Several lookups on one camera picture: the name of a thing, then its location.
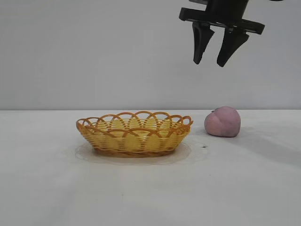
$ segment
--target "white tabletop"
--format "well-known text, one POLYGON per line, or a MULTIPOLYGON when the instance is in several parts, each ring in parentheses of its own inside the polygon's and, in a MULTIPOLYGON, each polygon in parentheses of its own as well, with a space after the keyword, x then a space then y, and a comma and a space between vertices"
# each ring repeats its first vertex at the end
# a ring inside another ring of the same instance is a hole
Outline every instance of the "white tabletop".
POLYGON ((169 111, 194 120, 175 154, 93 154, 75 121, 118 112, 0 112, 0 225, 301 225, 301 111, 239 111, 236 138, 169 111))

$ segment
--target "oval basket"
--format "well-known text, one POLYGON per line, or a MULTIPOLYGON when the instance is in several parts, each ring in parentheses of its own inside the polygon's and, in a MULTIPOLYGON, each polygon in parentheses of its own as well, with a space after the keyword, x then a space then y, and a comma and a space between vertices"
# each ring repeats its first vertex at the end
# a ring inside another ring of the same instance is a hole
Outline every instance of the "oval basket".
POLYGON ((143 158, 174 152, 189 134, 192 123, 189 116, 141 111, 80 119, 76 127, 102 155, 143 158))

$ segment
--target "pink ball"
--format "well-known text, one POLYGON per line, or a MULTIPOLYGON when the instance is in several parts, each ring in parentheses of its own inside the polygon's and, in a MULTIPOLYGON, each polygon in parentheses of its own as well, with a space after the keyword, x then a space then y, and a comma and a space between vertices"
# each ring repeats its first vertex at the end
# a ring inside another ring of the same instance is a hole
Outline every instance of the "pink ball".
POLYGON ((240 131, 241 119, 232 107, 219 107, 205 119, 205 130, 217 137, 236 137, 240 131))

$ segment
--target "white wall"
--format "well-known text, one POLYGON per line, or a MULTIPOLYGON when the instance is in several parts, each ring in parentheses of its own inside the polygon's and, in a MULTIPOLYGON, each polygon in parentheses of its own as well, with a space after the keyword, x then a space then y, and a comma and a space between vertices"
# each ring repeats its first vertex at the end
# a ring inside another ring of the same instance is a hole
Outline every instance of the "white wall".
POLYGON ((0 109, 301 109, 301 1, 250 0, 264 23, 224 68, 195 65, 188 0, 0 0, 0 109))

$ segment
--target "basket base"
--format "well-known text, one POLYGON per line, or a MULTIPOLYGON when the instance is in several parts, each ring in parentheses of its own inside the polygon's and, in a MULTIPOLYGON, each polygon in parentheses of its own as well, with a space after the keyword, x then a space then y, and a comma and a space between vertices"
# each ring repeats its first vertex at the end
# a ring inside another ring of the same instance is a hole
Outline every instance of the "basket base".
POLYGON ((153 158, 153 157, 169 155, 174 152, 174 150, 162 151, 162 152, 144 152, 144 153, 113 152, 113 151, 104 151, 99 148, 95 148, 94 150, 100 155, 115 157, 115 158, 153 158))

